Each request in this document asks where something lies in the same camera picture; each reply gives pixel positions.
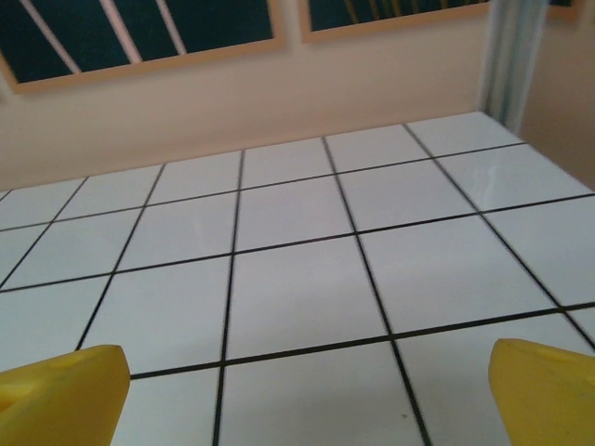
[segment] wall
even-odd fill
[[[549,23],[522,138],[595,189],[595,0],[576,25]]]
[[[0,190],[473,110],[486,17],[43,95],[0,84]]]

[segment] white tiled surface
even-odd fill
[[[591,337],[595,337],[595,308],[573,311],[572,315]]]
[[[235,267],[230,357],[385,334],[351,237],[241,255]]]
[[[395,333],[552,308],[478,216],[363,239]]]
[[[88,179],[59,218],[88,216],[145,203],[159,166],[115,172]]]
[[[46,225],[0,232],[0,282],[39,237]]]
[[[0,295],[0,370],[73,351],[107,279]]]
[[[588,191],[526,146],[490,150],[518,139],[480,113],[410,128],[436,155],[488,149],[438,162],[482,209],[520,206],[485,216],[595,336],[595,197],[576,198]],[[413,336],[398,344],[433,444],[508,444],[487,385],[494,342],[588,344],[479,216],[460,217],[472,207],[416,161],[425,152],[403,127],[327,142],[339,172],[365,169],[338,176],[361,245],[319,139],[245,152],[243,187],[257,188],[239,194],[237,256],[239,152],[168,164],[144,212],[118,209],[144,203],[159,166],[92,177],[74,196],[81,180],[10,192],[0,370],[73,350],[90,323],[84,346],[121,344],[142,374],[115,445],[212,444],[214,432],[231,446],[421,444],[378,297]],[[35,243],[71,196],[59,219],[77,219]]]
[[[350,232],[334,178],[242,192],[238,249]]]
[[[149,207],[120,269],[229,253],[235,193]]]
[[[423,444],[388,344],[227,369],[221,444]]]
[[[203,370],[133,382],[112,446],[211,444],[217,380]]]
[[[473,212],[432,161],[341,175],[358,230]]]
[[[168,164],[150,203],[235,190],[239,163],[240,153],[233,152]]]
[[[47,223],[81,184],[80,179],[13,190],[0,202],[0,230]]]
[[[482,210],[590,192],[529,146],[468,153],[441,163]]]
[[[131,373],[219,360],[229,260],[121,274],[85,347],[121,345]]]
[[[594,300],[595,197],[497,212],[489,219],[564,305]]]
[[[110,272],[139,211],[55,223],[7,282],[14,288]]]
[[[400,341],[434,444],[509,444],[487,377],[490,353],[500,338],[525,339],[593,354],[559,315]]]
[[[476,151],[521,142],[496,121],[476,111],[410,124],[434,155]]]
[[[338,172],[428,157],[402,125],[333,135],[326,141]]]
[[[244,187],[332,173],[320,138],[252,149],[245,155]]]

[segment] grout line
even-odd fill
[[[458,151],[457,153],[446,153],[445,155],[436,155],[433,158],[442,159],[450,158],[452,156],[467,155],[470,153],[478,153],[480,151],[494,151],[496,149],[506,149],[507,147],[528,146],[526,142],[513,142],[512,144],[503,144],[501,146],[485,147],[483,149],[473,149],[471,151]]]
[[[467,212],[466,214],[457,214],[454,216],[439,216],[437,218],[430,218],[429,220],[412,221],[411,223],[401,223],[399,225],[383,226],[381,228],[373,228],[371,230],[358,230],[358,235],[373,234],[374,232],[383,232],[385,230],[401,230],[403,228],[411,228],[412,226],[430,225],[432,223],[440,223],[449,220],[458,220],[460,218],[467,218],[468,216],[478,216],[477,212]]]
[[[2,282],[0,282],[0,289],[2,289],[2,287],[8,282],[8,279],[10,279],[10,277],[14,274],[14,272],[17,270],[17,268],[22,264],[22,262],[24,262],[25,258],[29,255],[29,253],[34,249],[34,247],[37,245],[37,243],[41,240],[41,238],[46,234],[46,232],[49,230],[49,228],[52,226],[52,224],[54,223],[54,221],[56,221],[56,218],[58,218],[58,216],[60,215],[60,213],[64,210],[64,208],[66,206],[68,206],[68,204],[71,202],[71,200],[74,198],[74,195],[76,195],[76,192],[78,192],[83,185],[86,183],[86,181],[88,180],[88,177],[84,178],[83,181],[81,181],[81,183],[76,187],[76,189],[74,190],[74,192],[72,193],[72,195],[70,196],[70,198],[68,200],[66,200],[66,203],[62,205],[62,207],[59,209],[59,211],[57,212],[57,214],[54,215],[54,217],[49,221],[49,223],[47,224],[47,226],[44,228],[44,230],[41,231],[41,234],[39,234],[39,236],[35,239],[35,241],[33,242],[33,244],[31,246],[29,246],[29,249],[25,252],[25,254],[22,255],[22,257],[20,258],[20,260],[17,262],[17,264],[10,270],[10,272],[7,274],[7,276],[2,280]]]
[[[157,376],[169,375],[169,374],[183,374],[187,372],[196,372],[206,369],[215,369],[218,367],[229,367],[233,365],[242,365],[252,362],[272,361],[283,358],[292,358],[295,356],[309,355],[312,353],[323,353],[326,351],[339,350],[343,348],[353,348],[359,346],[367,346],[371,344],[378,344],[381,342],[398,341],[401,339],[410,339],[414,337],[426,336],[426,335],[439,335],[441,333],[453,332],[456,330],[465,330],[468,328],[478,328],[487,325],[495,325],[498,323],[510,322],[510,321],[522,321],[524,319],[533,319],[543,316],[550,316],[554,314],[563,314],[565,311],[577,311],[581,309],[595,308],[595,301],[573,304],[564,308],[543,308],[533,311],[526,311],[524,313],[514,313],[504,316],[495,316],[493,318],[479,319],[475,321],[456,322],[447,325],[440,325],[436,327],[421,328],[410,330],[407,332],[400,332],[396,334],[383,334],[380,336],[366,337],[362,339],[353,339],[351,341],[342,341],[332,344],[323,344],[320,346],[295,348],[292,350],[275,351],[272,353],[264,353],[255,356],[246,356],[240,358],[232,358],[225,361],[212,361],[194,365],[185,365],[181,367],[173,367],[164,370],[157,370],[151,372],[143,372],[139,374],[133,374],[131,379],[146,379]]]
[[[16,286],[14,288],[6,288],[6,289],[0,290],[0,295],[4,294],[4,293],[13,293],[15,291],[30,290],[31,288],[41,288],[42,286],[52,286],[52,285],[59,285],[61,283],[80,282],[80,281],[86,281],[88,279],[97,279],[99,277],[108,277],[110,274],[111,274],[110,272],[101,272],[99,274],[89,274],[88,276],[74,277],[72,279],[62,279],[60,281],[34,283],[31,285]]]
[[[134,268],[127,268],[127,269],[118,269],[114,274],[127,274],[129,272],[137,272],[137,271],[144,271],[146,269],[157,269],[157,268],[167,268],[167,267],[174,267],[176,265],[185,265],[187,263],[194,263],[194,262],[202,262],[204,260],[213,260],[215,258],[222,258],[231,256],[231,253],[222,253],[222,254],[213,254],[212,256],[201,256],[201,257],[191,257],[191,258],[184,258],[182,260],[174,260],[171,262],[165,263],[158,263],[155,265],[145,265],[142,267],[134,267]]]
[[[237,256],[241,256],[241,255],[245,255],[245,254],[259,253],[260,251],[270,251],[272,249],[288,248],[291,246],[298,246],[301,244],[326,242],[326,241],[335,240],[335,239],[344,239],[345,237],[351,237],[353,235],[355,235],[353,232],[343,232],[343,233],[336,234],[336,235],[325,235],[324,237],[316,237],[315,239],[306,239],[306,240],[299,240],[297,242],[271,244],[268,246],[262,246],[262,247],[258,247],[258,248],[243,249],[241,251],[237,251],[235,254]]]
[[[501,149],[501,148],[504,148],[504,147],[511,147],[511,146],[523,145],[523,144],[524,143],[515,143],[515,144],[511,144],[511,145],[506,145],[506,146],[496,146],[496,147],[488,148],[488,149],[480,149],[480,151],[489,151],[489,150],[493,150],[493,149]],[[354,169],[354,170],[349,170],[349,171],[341,172],[341,173],[339,173],[339,175],[348,174],[348,173],[352,173],[352,172],[361,172],[361,171],[364,171],[364,170],[373,170],[373,169],[377,169],[377,168],[389,167],[389,166],[398,165],[398,164],[410,164],[410,163],[417,163],[417,162],[420,162],[420,161],[433,161],[435,159],[444,158],[446,156],[456,156],[458,154],[464,154],[464,153],[468,153],[468,151],[461,152],[461,153],[455,153],[455,154],[448,154],[448,155],[436,156],[433,159],[432,158],[424,158],[424,159],[420,159],[420,160],[412,160],[412,161],[401,162],[401,163],[396,163],[396,164],[383,164],[383,165],[380,165],[380,166],[365,167],[365,168],[362,168],[362,169]],[[294,182],[299,182],[299,181],[306,181],[306,180],[309,180],[309,179],[315,179],[315,178],[320,178],[320,177],[332,177],[333,175],[334,174],[328,174],[328,175],[322,175],[322,176],[316,176],[316,177],[306,177],[306,178],[292,179],[292,180],[288,180],[288,181],[282,181],[282,182],[279,182],[279,183],[271,183],[271,184],[265,184],[265,185],[260,185],[260,186],[254,186],[254,187],[250,187],[250,188],[243,188],[242,190],[262,189],[262,188],[267,188],[267,187],[270,187],[270,186],[278,186],[280,184],[287,184],[287,183],[294,183]],[[154,207],[154,206],[160,206],[160,205],[163,205],[163,204],[186,202],[186,201],[190,201],[190,200],[198,200],[198,199],[201,199],[201,198],[207,198],[207,197],[213,197],[213,196],[218,196],[218,195],[224,195],[224,194],[227,194],[227,193],[234,193],[234,192],[237,192],[237,191],[238,191],[238,189],[227,190],[227,191],[223,191],[223,192],[215,192],[215,193],[211,193],[211,194],[198,195],[198,196],[195,196],[195,197],[181,198],[181,199],[170,200],[170,201],[160,202],[160,203],[147,203],[146,205],[135,206],[135,207],[128,207],[128,208],[124,208],[124,209],[117,209],[117,210],[113,210],[113,211],[106,211],[106,212],[102,212],[102,213],[90,214],[90,215],[85,215],[85,216],[73,216],[73,217],[67,217],[67,218],[56,218],[53,221],[50,220],[50,221],[47,221],[47,222],[44,222],[44,223],[33,223],[33,224],[30,224],[30,225],[18,226],[18,227],[13,227],[13,228],[5,228],[5,229],[1,229],[0,232],[4,232],[4,231],[8,231],[8,230],[21,230],[21,229],[26,229],[26,228],[33,228],[33,227],[37,227],[37,226],[44,226],[44,225],[49,225],[49,224],[53,224],[53,223],[54,224],[55,223],[60,223],[62,221],[70,221],[70,220],[82,219],[82,218],[93,217],[93,216],[103,216],[103,215],[108,215],[108,214],[115,214],[115,213],[119,213],[119,212],[126,212],[126,211],[132,211],[132,210],[137,210],[137,209],[143,209],[144,207]],[[426,225],[426,224],[431,224],[431,223],[438,223],[438,222],[441,222],[441,221],[453,220],[453,219],[458,219],[458,218],[465,218],[465,217],[468,217],[468,216],[481,216],[481,214],[484,214],[485,215],[485,214],[493,214],[493,213],[498,213],[498,212],[506,212],[506,211],[511,211],[511,210],[523,209],[525,207],[535,207],[535,206],[544,205],[544,204],[561,203],[561,202],[567,202],[567,201],[572,201],[572,200],[580,200],[580,199],[583,199],[583,198],[591,198],[591,197],[595,197],[595,192],[585,193],[585,194],[581,194],[581,195],[574,195],[574,196],[570,196],[570,197],[557,198],[557,199],[552,199],[552,200],[544,200],[544,201],[541,201],[541,202],[533,202],[533,203],[525,203],[525,204],[515,204],[513,206],[499,207],[499,208],[489,209],[489,210],[485,210],[485,211],[480,211],[478,209],[477,212],[470,212],[470,213],[459,214],[459,215],[455,215],[455,216],[444,216],[444,217],[439,217],[439,218],[431,218],[431,219],[428,219],[428,220],[418,220],[418,221],[414,221],[414,222],[410,222],[410,223],[402,223],[402,224],[398,224],[398,225],[391,225],[391,226],[386,226],[386,227],[381,227],[381,228],[373,228],[373,229],[370,229],[370,230],[358,230],[357,231],[357,234],[364,235],[364,234],[369,234],[369,233],[374,233],[374,232],[381,232],[381,231],[385,231],[385,230],[397,230],[397,229],[408,228],[408,227],[412,227],[412,226]],[[354,233],[354,232],[347,232],[347,233],[341,233],[341,234],[336,234],[336,235],[329,235],[329,236],[325,236],[325,237],[318,237],[318,238],[313,238],[313,239],[306,239],[306,240],[301,240],[301,241],[296,241],[296,242],[289,242],[289,243],[280,243],[280,244],[273,244],[273,245],[267,245],[267,246],[260,246],[260,247],[257,247],[257,248],[249,248],[249,249],[244,249],[244,250],[241,250],[241,251],[236,251],[235,254],[237,256],[240,256],[240,255],[244,255],[244,254],[251,254],[251,253],[256,253],[256,252],[259,252],[259,251],[268,251],[268,250],[271,250],[271,249],[285,248],[285,247],[290,247],[290,246],[295,246],[295,245],[300,245],[300,244],[324,242],[324,241],[328,241],[328,240],[334,240],[334,239],[340,239],[340,238],[344,238],[344,237],[350,237],[350,236],[353,236],[353,235],[356,235],[356,233]],[[191,258],[176,260],[176,261],[172,261],[172,262],[158,263],[158,264],[154,264],[154,265],[146,265],[146,266],[135,267],[135,268],[130,268],[130,269],[119,269],[114,274],[116,274],[116,275],[117,274],[126,274],[128,272],[142,271],[142,270],[145,270],[145,269],[156,269],[156,268],[170,267],[170,266],[175,266],[175,265],[183,265],[183,264],[186,264],[186,263],[199,262],[199,261],[203,261],[203,260],[211,260],[211,259],[221,258],[221,257],[224,257],[224,256],[230,256],[230,255],[231,255],[231,253],[222,253],[222,254],[217,254],[217,255],[212,255],[212,256],[191,257]],[[76,282],[76,281],[81,281],[81,280],[85,280],[85,279],[93,279],[93,278],[98,278],[98,277],[103,277],[103,276],[109,276],[110,274],[111,274],[110,272],[100,273],[100,274],[92,274],[92,275],[88,275],[88,276],[75,277],[75,278],[64,279],[64,280],[60,280],[60,281],[34,283],[34,284],[31,284],[31,285],[24,285],[24,286],[19,286],[19,287],[15,287],[15,288],[7,288],[7,289],[3,289],[0,286],[0,294],[12,292],[12,291],[23,290],[23,289],[29,289],[29,288],[37,288],[37,287],[40,287],[40,286],[49,286],[49,285],[53,285],[53,284],[57,284],[57,283]]]
[[[44,225],[48,225],[49,221],[44,221],[42,223],[31,223],[29,225],[22,225],[22,226],[14,226],[11,228],[3,228],[0,230],[0,232],[6,232],[8,230],[26,230],[27,228],[34,228],[36,226],[44,226]]]
[[[13,190],[11,189],[11,190],[7,191],[7,193],[5,193],[4,195],[2,195],[2,196],[0,197],[0,202],[1,202],[2,200],[4,200],[4,199],[5,199],[5,198],[8,196],[8,194],[9,194],[10,192],[12,192],[12,191],[13,191]]]
[[[515,205],[515,206],[508,206],[508,207],[502,207],[502,208],[497,208],[497,209],[490,209],[488,211],[483,211],[484,214],[492,214],[492,213],[496,213],[496,212],[504,212],[504,211],[509,211],[509,210],[516,210],[516,209],[523,209],[525,207],[534,207],[534,206],[539,206],[542,204],[550,204],[550,203],[560,203],[560,202],[568,202],[568,201],[572,201],[572,200],[577,200],[577,199],[582,199],[582,198],[590,198],[595,196],[595,192],[593,193],[588,193],[588,194],[583,194],[583,195],[576,195],[573,197],[566,197],[566,198],[558,198],[558,199],[554,199],[554,200],[546,200],[543,202],[536,202],[536,203],[528,203],[528,204],[519,204],[519,205]],[[157,204],[148,204],[147,207],[151,207],[151,206],[155,206],[155,205],[159,205],[161,203],[157,203]],[[111,214],[111,213],[116,213],[116,212],[124,212],[126,210],[135,210],[137,208],[130,208],[130,209],[123,209],[120,211],[109,211],[106,212],[105,214]],[[380,227],[380,228],[373,228],[370,230],[358,230],[357,234],[359,235],[365,235],[365,234],[371,234],[374,232],[382,232],[385,230],[399,230],[399,229],[403,229],[403,228],[410,228],[413,226],[420,226],[420,225],[429,225],[432,223],[440,223],[443,221],[448,221],[448,220],[456,220],[459,218],[466,218],[468,216],[479,216],[480,212],[469,212],[466,214],[459,214],[459,215],[455,215],[455,216],[441,216],[438,218],[431,218],[429,220],[418,220],[418,221],[413,221],[410,223],[402,223],[399,225],[392,225],[392,226],[384,226],[384,227]],[[73,217],[72,219],[77,219],[77,218],[84,218],[83,216],[78,216],[78,217]],[[65,220],[57,220],[54,223],[60,223],[61,221],[65,221]],[[14,230],[14,229],[22,229],[22,228],[30,228],[30,227],[34,227],[34,226],[42,226],[48,223],[36,223],[33,225],[28,225],[28,226],[24,226],[24,227],[18,227],[18,228],[11,228],[9,230]],[[257,253],[260,251],[269,251],[272,249],[280,249],[280,248],[286,248],[286,247],[291,247],[291,246],[297,246],[297,245],[301,245],[301,244],[307,244],[307,243],[317,243],[317,242],[326,242],[329,240],[334,240],[334,239],[342,239],[345,237],[351,237],[356,235],[354,232],[344,232],[341,234],[336,234],[336,235],[328,235],[328,236],[324,236],[324,237],[317,237],[317,238],[313,238],[313,239],[306,239],[306,240],[300,240],[300,241],[296,241],[296,242],[288,242],[288,243],[279,243],[279,244],[270,244],[267,246],[260,246],[257,248],[248,248],[248,249],[244,249],[244,250],[240,250],[240,251],[236,251],[235,254],[237,256],[242,256],[245,254],[252,254],[252,253]],[[128,268],[128,269],[118,269],[114,274],[118,275],[118,274],[127,274],[129,272],[136,272],[136,271],[143,271],[145,269],[157,269],[157,268],[166,268],[166,267],[172,267],[172,266],[176,266],[176,265],[184,265],[186,263],[193,263],[193,262],[200,262],[203,260],[212,260],[215,258],[222,258],[222,257],[226,257],[226,256],[230,256],[231,253],[221,253],[221,254],[215,254],[212,256],[198,256],[198,257],[191,257],[191,258],[185,258],[185,259],[181,259],[181,260],[174,260],[171,262],[165,262],[165,263],[157,263],[154,265],[145,265],[142,267],[134,267],[134,268]],[[38,288],[40,286],[49,286],[49,285],[54,285],[57,283],[67,283],[67,282],[77,282],[77,281],[82,281],[85,279],[94,279],[94,278],[98,278],[98,277],[103,277],[103,276],[109,276],[111,273],[110,272],[103,272],[103,273],[99,273],[99,274],[91,274],[88,276],[81,276],[81,277],[75,277],[75,278],[71,278],[71,279],[63,279],[60,281],[53,281],[53,282],[41,282],[41,283],[34,283],[31,285],[24,285],[24,286],[18,286],[15,288],[6,288],[6,289],[0,289],[0,294],[2,293],[9,293],[9,292],[13,292],[13,291],[19,291],[19,290],[23,290],[23,289],[28,289],[28,288]]]
[[[475,149],[472,151],[460,151],[457,153],[447,153],[445,155],[437,155],[434,156],[433,159],[442,159],[442,158],[448,158],[448,157],[452,157],[452,156],[458,156],[458,155],[464,155],[467,153],[475,153],[478,151],[492,151],[492,150],[497,150],[497,149],[504,149],[507,147],[515,147],[515,146],[523,146],[523,145],[527,145],[524,142],[516,142],[513,144],[505,144],[503,146],[494,146],[494,147],[488,147],[485,149]],[[356,172],[364,172],[367,170],[376,170],[376,169],[382,169],[385,167],[393,167],[395,165],[402,165],[402,164],[412,164],[412,163],[420,163],[423,161],[431,161],[432,158],[418,158],[415,160],[408,160],[408,161],[400,161],[398,163],[389,163],[389,164],[380,164],[380,165],[373,165],[370,167],[361,167],[359,169],[350,169],[350,170],[344,170],[341,172],[337,172],[339,175],[345,175],[345,174],[352,174],[352,173],[356,173]],[[298,183],[300,181],[308,181],[310,179],[318,179],[318,178],[326,178],[326,177],[332,177],[334,174],[322,174],[322,175],[315,175],[312,177],[304,177],[304,178],[296,178],[296,179],[288,179],[287,181],[278,181],[276,183],[267,183],[267,184],[261,184],[258,186],[250,186],[247,188],[242,188],[242,190],[255,190],[255,189],[264,189],[264,188],[268,188],[268,187],[272,187],[272,186],[281,186],[284,184],[290,184],[290,183]],[[2,201],[10,192],[12,192],[13,190],[9,190],[4,197],[0,198],[0,201]],[[192,200],[199,200],[201,198],[208,198],[208,197],[216,197],[218,195],[225,195],[227,193],[235,193],[237,192],[237,189],[234,190],[225,190],[222,192],[213,192],[213,193],[208,193],[205,195],[195,195],[192,197],[186,197],[186,198],[177,198],[175,200],[167,200],[164,202],[159,202],[159,203],[148,203],[146,206],[144,207],[154,207],[154,206],[161,206],[163,204],[172,204],[172,203],[181,203],[181,202],[188,202],[188,201],[192,201]],[[548,203],[557,203],[557,202],[565,202],[565,201],[570,201],[570,200],[577,200],[580,198],[588,198],[588,197],[592,197],[595,196],[595,192],[591,192],[591,193],[584,193],[581,195],[574,195],[574,196],[570,196],[570,197],[564,197],[564,198],[558,198],[558,199],[553,199],[553,200],[545,200],[545,201],[541,201],[541,202],[533,202],[533,203],[526,203],[526,204],[515,204],[513,206],[506,206],[506,207],[500,207],[500,208],[496,208],[496,209],[489,209],[489,210],[485,210],[483,211],[484,214],[490,214],[490,213],[494,213],[494,212],[503,212],[503,211],[508,211],[508,210],[514,210],[514,209],[522,209],[524,207],[532,207],[532,206],[538,206],[541,204],[548,204]],[[61,221],[70,221],[70,220],[77,220],[77,219],[81,219],[81,218],[87,218],[87,217],[91,217],[91,216],[104,216],[107,214],[115,214],[118,212],[125,212],[125,211],[134,211],[137,209],[141,209],[143,207],[143,205],[141,206],[131,206],[131,207],[125,207],[122,209],[114,209],[112,211],[105,211],[105,212],[98,212],[96,214],[86,214],[83,216],[70,216],[70,217],[66,217],[66,218],[57,218],[55,223],[60,223]],[[15,227],[11,227],[11,228],[4,228],[4,229],[0,229],[0,232],[6,231],[6,230],[22,230],[25,228],[32,228],[35,226],[42,226],[42,225],[46,225],[49,224],[49,221],[46,222],[41,222],[41,223],[32,223],[30,225],[23,225],[23,226],[15,226]]]
[[[506,241],[504,236],[498,232],[496,227],[492,224],[492,222],[483,214],[483,212],[479,209],[479,207],[475,204],[474,201],[468,196],[468,194],[463,190],[461,186],[455,181],[455,179],[450,175],[450,173],[440,164],[440,162],[432,155],[430,149],[426,147],[426,145],[417,137],[414,131],[409,128],[409,125],[403,125],[404,129],[411,135],[411,137],[417,142],[419,147],[428,154],[431,160],[434,162],[436,167],[440,169],[443,175],[448,179],[448,181],[455,187],[456,190],[463,196],[463,198],[469,203],[469,205],[479,214],[480,218],[483,220],[483,223],[493,232],[493,234],[500,240],[500,242],[504,245],[504,247],[509,251],[509,253],[516,259],[519,266],[524,269],[524,271],[533,279],[535,284],[541,289],[541,291],[548,297],[548,299],[557,307],[562,309],[562,314],[566,318],[566,320],[578,331],[578,333],[583,337],[585,342],[595,350],[595,342],[590,338],[590,336],[582,329],[580,325],[576,323],[573,317],[568,314],[565,310],[563,310],[562,304],[558,301],[556,296],[548,289],[548,287],[537,277],[537,275],[529,268],[529,266],[524,262],[521,256],[512,248],[510,243]]]
[[[374,273],[373,273],[372,268],[370,267],[369,261],[367,259],[367,255],[364,250],[364,244],[362,243],[360,234],[357,231],[357,226],[355,224],[355,218],[353,217],[353,213],[351,212],[350,205],[349,205],[349,202],[347,199],[347,194],[346,194],[345,190],[343,189],[343,185],[341,184],[341,178],[340,178],[339,174],[337,173],[337,166],[335,165],[335,161],[333,160],[333,154],[331,153],[330,148],[328,147],[328,142],[326,141],[325,137],[322,138],[322,142],[324,144],[324,151],[326,152],[326,157],[328,158],[328,162],[330,163],[331,168],[333,169],[333,173],[335,174],[335,181],[337,183],[337,189],[338,189],[339,195],[341,196],[341,201],[343,202],[343,206],[345,207],[345,212],[347,214],[347,217],[350,221],[351,229],[353,230],[353,232],[355,234],[355,242],[356,242],[358,250],[360,252],[360,257],[362,259],[362,263],[364,264],[364,268],[365,268],[365,272],[366,272],[368,281],[370,282],[370,286],[374,293],[374,298],[377,303],[378,311],[380,312],[380,316],[382,318],[382,321],[384,322],[384,327],[387,331],[387,334],[391,335],[392,327],[390,326],[390,319],[387,314],[387,311],[384,308],[384,304],[382,303],[382,297],[380,296],[380,292],[377,287],[376,279],[374,278]],[[413,410],[413,413],[416,417],[417,427],[419,428],[419,433],[421,435],[421,438],[423,439],[425,445],[431,445],[430,433],[428,432],[428,429],[426,428],[426,424],[424,422],[423,415],[421,413],[419,404],[417,402],[416,393],[413,389],[413,385],[411,384],[411,380],[409,379],[409,374],[407,372],[407,369],[405,368],[403,356],[401,355],[399,346],[397,346],[397,343],[394,339],[391,339],[390,346],[392,347],[392,352],[394,354],[395,360],[397,362],[397,366],[401,373],[401,378],[403,380],[405,390],[407,391],[407,396],[409,398],[409,404],[411,405],[411,409]]]
[[[264,189],[264,188],[269,188],[271,186],[283,186],[284,184],[299,183],[301,181],[308,181],[310,179],[328,178],[328,177],[332,177],[332,176],[333,176],[333,174],[321,174],[321,175],[314,175],[312,177],[287,179],[285,181],[276,181],[274,183],[258,184],[257,186],[248,186],[247,188],[242,188],[242,190]]]
[[[573,195],[570,197],[553,198],[551,200],[543,200],[541,202],[533,202],[533,203],[527,203],[527,204],[515,204],[513,206],[497,207],[495,209],[489,209],[487,211],[482,211],[482,212],[484,214],[493,214],[494,212],[514,211],[516,209],[524,209],[525,207],[535,207],[535,206],[541,206],[543,204],[570,202],[572,200],[579,200],[581,198],[590,198],[590,197],[595,197],[595,192],[583,193],[582,195]]]
[[[154,372],[141,372],[130,375],[130,380],[156,378],[157,376],[167,376],[169,374],[185,374],[187,372],[198,372],[199,370],[216,369],[221,367],[221,361],[205,362],[196,365],[184,365],[182,367],[173,367],[171,369],[157,370]]]
[[[161,206],[163,204],[173,204],[173,203],[190,202],[192,200],[199,200],[201,198],[208,198],[208,197],[217,197],[218,195],[225,195],[225,194],[234,193],[234,192],[237,192],[237,191],[238,191],[237,189],[224,190],[223,192],[213,192],[213,193],[206,193],[205,195],[196,195],[196,196],[192,196],[192,197],[177,198],[175,200],[166,200],[164,202],[159,202],[159,203],[149,203],[149,204],[147,204],[146,207]]]
[[[122,259],[124,258],[124,253],[126,252],[126,248],[130,245],[130,242],[132,241],[134,232],[137,229],[137,226],[139,225],[140,219],[142,218],[142,215],[144,214],[145,209],[147,208],[146,205],[149,202],[149,199],[151,199],[152,193],[155,190],[157,183],[159,182],[159,178],[161,178],[161,174],[163,174],[163,172],[164,172],[164,168],[165,168],[165,165],[163,164],[160,167],[159,172],[157,173],[157,176],[155,177],[155,181],[152,183],[151,189],[149,190],[149,193],[147,194],[147,198],[145,199],[144,205],[140,209],[140,212],[137,215],[137,219],[135,220],[134,224],[132,225],[130,234],[128,234],[128,238],[126,239],[126,242],[124,243],[122,251],[120,252],[120,255],[118,256],[118,259],[116,260],[115,265],[113,266],[112,272],[109,275],[109,278],[105,284],[105,287],[103,287],[103,291],[101,292],[101,296],[99,297],[97,305],[93,309],[93,312],[91,313],[91,316],[90,316],[88,322],[86,323],[85,330],[81,334],[81,337],[80,337],[78,343],[76,344],[75,350],[80,350],[81,347],[83,346],[83,343],[85,342],[86,335],[89,333],[89,330],[91,329],[91,325],[93,324],[93,321],[97,317],[99,308],[101,307],[101,304],[103,303],[103,300],[105,299],[105,296],[108,293],[108,289],[110,288],[110,285],[112,284],[112,280],[115,276],[115,272],[118,270],[118,266],[120,265],[120,262],[122,262]]]
[[[112,211],[97,212],[95,214],[87,214],[84,216],[66,216],[65,218],[56,219],[55,223],[61,223],[62,221],[81,220],[83,218],[89,218],[89,217],[93,217],[93,216],[108,216],[109,214],[118,214],[120,212],[137,211],[139,209],[142,209],[142,206],[123,207],[122,209],[113,209]]]
[[[242,201],[242,180],[244,179],[245,151],[240,152],[240,163],[238,168],[238,187],[235,199],[235,213],[233,216],[233,233],[231,235],[230,274],[227,282],[227,300],[225,302],[225,318],[223,320],[223,332],[221,338],[221,366],[219,367],[219,378],[217,387],[217,400],[215,402],[215,419],[213,422],[213,446],[219,444],[219,433],[221,431],[221,417],[223,410],[223,391],[225,387],[225,360],[227,359],[227,345],[231,320],[231,295],[233,293],[233,273],[235,268],[235,250],[238,243],[238,228],[240,224],[240,205]]]

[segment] framed picture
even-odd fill
[[[0,68],[17,93],[284,46],[281,0],[2,0]]]
[[[321,42],[481,16],[487,0],[298,0],[302,40]],[[550,16],[576,20],[582,0],[552,0]]]

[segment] wooden frame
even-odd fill
[[[548,18],[554,20],[563,20],[569,23],[578,21],[585,0],[573,0],[570,7],[549,7]]]
[[[490,3],[468,5],[466,7],[453,7],[440,11],[425,12],[413,16],[396,17],[391,19],[368,21],[349,26],[341,26],[328,30],[312,31],[310,16],[310,1],[297,0],[299,9],[299,23],[301,28],[302,42],[305,44],[324,42],[328,40],[342,39],[369,33],[378,33],[399,28],[407,28],[419,25],[429,25],[446,20],[467,19],[486,14],[490,9]],[[584,0],[574,0],[571,7],[550,7],[549,17],[557,20],[575,21],[580,15],[580,8]]]
[[[187,67],[197,63],[238,58],[244,55],[282,49],[285,47],[286,38],[283,13],[281,10],[281,1],[282,0],[267,0],[267,3],[269,4],[269,16],[271,17],[272,39],[210,49],[198,53],[185,54],[183,56],[147,60],[141,63],[111,67],[93,72],[74,73],[66,76],[27,83],[19,83],[19,81],[17,81],[17,78],[10,70],[10,67],[7,64],[7,61],[4,59],[4,56],[2,53],[0,53],[0,72],[2,72],[2,74],[5,76],[8,84],[15,93],[37,93],[53,88],[65,88],[92,82],[119,79],[127,76],[144,74],[146,72],[156,72],[158,70],[170,68]]]

